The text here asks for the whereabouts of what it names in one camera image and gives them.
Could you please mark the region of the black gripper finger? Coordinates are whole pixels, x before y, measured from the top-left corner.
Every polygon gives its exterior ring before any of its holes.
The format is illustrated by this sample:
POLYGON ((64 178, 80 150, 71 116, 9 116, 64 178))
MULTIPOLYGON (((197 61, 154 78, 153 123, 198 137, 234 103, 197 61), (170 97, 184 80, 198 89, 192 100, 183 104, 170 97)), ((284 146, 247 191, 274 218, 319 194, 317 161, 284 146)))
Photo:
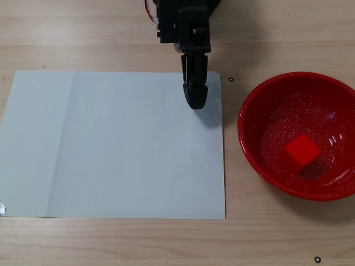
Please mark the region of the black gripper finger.
POLYGON ((193 110, 200 110, 205 106, 208 94, 208 57, 205 54, 184 54, 181 62, 186 101, 193 110))

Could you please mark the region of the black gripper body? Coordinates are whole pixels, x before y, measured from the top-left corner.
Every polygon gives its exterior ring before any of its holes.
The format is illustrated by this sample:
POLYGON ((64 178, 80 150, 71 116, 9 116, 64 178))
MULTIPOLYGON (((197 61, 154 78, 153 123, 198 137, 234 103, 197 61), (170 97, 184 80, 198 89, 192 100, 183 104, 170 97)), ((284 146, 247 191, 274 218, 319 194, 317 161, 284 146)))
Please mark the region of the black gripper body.
POLYGON ((157 36, 184 54, 211 52, 210 1, 156 1, 157 36))

